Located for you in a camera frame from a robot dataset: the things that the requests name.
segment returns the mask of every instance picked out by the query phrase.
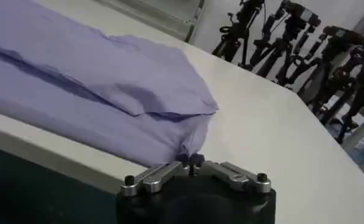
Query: tripod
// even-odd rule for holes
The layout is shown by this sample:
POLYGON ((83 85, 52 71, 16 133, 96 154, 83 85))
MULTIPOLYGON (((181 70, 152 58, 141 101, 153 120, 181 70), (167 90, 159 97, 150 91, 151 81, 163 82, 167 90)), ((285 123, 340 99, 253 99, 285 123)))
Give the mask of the tripod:
POLYGON ((284 65, 280 68, 279 72, 275 76, 277 78, 278 85, 286 86, 287 84, 294 83, 295 81, 294 77, 292 76, 288 78, 287 72, 292 64, 295 64, 296 66, 301 66, 301 63, 304 62, 304 59, 299 55, 299 52, 301 51, 301 48, 304 46, 305 42, 308 40, 309 34, 315 31, 315 28, 316 28, 315 26, 310 25, 309 28, 305 30, 305 32, 297 42, 297 45, 293 50, 293 55, 286 57, 284 65))
POLYGON ((330 78, 325 85, 321 87, 316 97, 312 101, 312 113, 318 114, 329 99, 338 91, 347 91, 351 85, 354 84, 355 78, 351 77, 351 72, 355 67, 363 64, 364 62, 364 48, 356 47, 350 53, 350 59, 342 66, 337 68, 332 78, 330 78))
POLYGON ((343 105, 351 99, 351 97, 354 95, 354 93, 356 93, 358 91, 358 89, 363 88, 363 87, 364 87, 364 63, 363 63, 362 70, 360 71, 360 73, 357 75, 356 78, 351 80, 351 83, 346 88, 346 91, 335 102, 335 104, 323 114, 323 117, 321 118, 320 122, 323 125, 327 125, 331 121, 331 119, 335 117, 335 115, 343 107, 343 105))
POLYGON ((343 119, 343 126, 341 127, 341 130, 339 132, 339 135, 337 137, 337 142, 339 144, 343 143, 343 139, 345 137, 345 133, 347 131, 347 128, 352 123, 352 118, 358 114, 358 112, 364 107, 364 64, 362 66, 362 70, 360 71, 359 75, 357 76, 356 83, 354 84, 354 87, 351 88, 349 91, 347 91, 338 101, 339 103, 347 102, 351 96, 355 94, 354 100, 352 102, 352 105, 350 107, 350 110, 347 112, 347 114, 344 116, 343 119))
POLYGON ((331 74, 332 62, 341 54, 346 53, 352 46, 364 45, 364 37, 350 30, 339 27, 326 27, 324 32, 327 36, 332 36, 327 46, 322 51, 322 58, 315 58, 311 64, 304 68, 298 68, 296 75, 300 75, 314 65, 312 75, 304 82, 298 91, 300 98, 309 105, 316 97, 323 85, 326 84, 331 74))
POLYGON ((247 47, 248 39, 250 37, 250 27, 254 22, 256 16, 259 14, 264 0, 248 0, 240 2, 242 9, 236 14, 239 22, 233 21, 233 14, 229 13, 229 19, 232 26, 225 26, 220 28, 220 32, 223 33, 221 42, 213 50, 212 55, 219 58, 224 57, 228 62, 232 62, 236 55, 236 52, 241 46, 239 39, 243 39, 243 58, 242 64, 244 65, 247 60, 247 47))
MULTIPOLYGON (((270 54, 269 58, 257 72, 261 77, 266 77, 268 75, 274 64, 282 57, 284 52, 286 53, 285 63, 287 65, 291 64, 291 53, 293 50, 291 41, 297 39, 298 34, 305 29, 307 23, 313 27, 310 28, 310 30, 314 30, 314 27, 320 25, 321 22, 316 14, 301 5, 291 3, 290 1, 283 1, 276 14, 270 16, 270 18, 271 20, 268 20, 268 23, 265 24, 264 28, 266 35, 264 35, 263 39, 254 42, 257 48, 251 57, 250 64, 245 66, 246 69, 252 70, 260 61, 270 54), (268 30, 271 29, 274 20, 284 16, 284 12, 287 12, 290 15, 290 18, 285 21, 286 26, 282 38, 277 38, 273 44, 269 44, 268 41, 271 32, 268 30)), ((307 38, 304 36, 303 40, 300 40, 297 48, 301 48, 306 39, 307 38)))

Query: table surface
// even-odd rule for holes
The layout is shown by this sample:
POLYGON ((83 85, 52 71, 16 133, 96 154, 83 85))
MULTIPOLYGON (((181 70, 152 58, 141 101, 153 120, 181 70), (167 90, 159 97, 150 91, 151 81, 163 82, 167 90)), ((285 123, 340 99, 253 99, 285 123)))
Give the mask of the table surface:
MULTIPOLYGON (((296 94, 92 0, 36 1, 108 35, 184 51, 220 106, 202 154, 267 172, 276 223, 364 223, 364 174, 296 94)), ((2 115, 0 149, 110 192, 145 169, 2 115)))

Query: black base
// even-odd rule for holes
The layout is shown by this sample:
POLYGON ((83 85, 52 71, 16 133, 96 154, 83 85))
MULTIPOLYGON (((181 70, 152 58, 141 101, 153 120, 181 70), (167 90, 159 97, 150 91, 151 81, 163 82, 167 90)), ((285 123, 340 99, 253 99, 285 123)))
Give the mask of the black base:
POLYGON ((117 196, 118 223, 274 224, 276 192, 232 191, 210 176, 174 177, 162 192, 117 196))

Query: lavender fabric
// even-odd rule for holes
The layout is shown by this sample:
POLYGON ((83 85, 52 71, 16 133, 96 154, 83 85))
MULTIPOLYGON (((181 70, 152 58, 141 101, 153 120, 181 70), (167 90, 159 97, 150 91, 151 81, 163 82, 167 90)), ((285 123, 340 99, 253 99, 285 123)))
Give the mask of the lavender fabric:
POLYGON ((1 114, 152 166, 199 151, 217 109, 180 50, 0 0, 1 114))
POLYGON ((136 116, 213 114, 205 82, 176 48, 107 37, 30 0, 0 0, 0 52, 136 116))
POLYGON ((178 121, 157 114, 133 117, 69 93, 43 76, 0 55, 0 113, 144 166, 197 152, 205 139, 209 115, 178 121))

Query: metal bracket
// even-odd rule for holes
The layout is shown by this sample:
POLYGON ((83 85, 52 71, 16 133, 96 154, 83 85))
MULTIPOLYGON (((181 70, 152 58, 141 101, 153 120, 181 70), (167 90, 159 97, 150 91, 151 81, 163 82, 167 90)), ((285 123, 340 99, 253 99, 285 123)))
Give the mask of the metal bracket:
POLYGON ((240 192, 253 190, 257 193, 266 194, 271 191, 271 181, 266 174, 257 175, 243 170, 231 163, 214 163, 205 161, 199 155, 190 158, 190 165, 184 166, 181 161, 170 164, 155 166, 136 177, 125 177, 125 185, 121 186, 122 194, 132 197, 139 194, 141 189, 150 194, 160 192, 163 185, 176 175, 212 175, 225 182, 228 186, 240 192))
POLYGON ((262 194, 271 191, 271 181, 264 173, 255 175, 228 162, 218 164, 206 161, 203 164, 203 169, 206 172, 211 172, 219 180, 226 182, 235 191, 248 191, 251 188, 262 194))
POLYGON ((183 164, 179 161, 149 168, 136 177, 125 177, 125 184, 121 186, 121 192, 126 197, 132 197, 144 187, 147 192, 157 193, 162 189, 165 182, 183 170, 183 164))

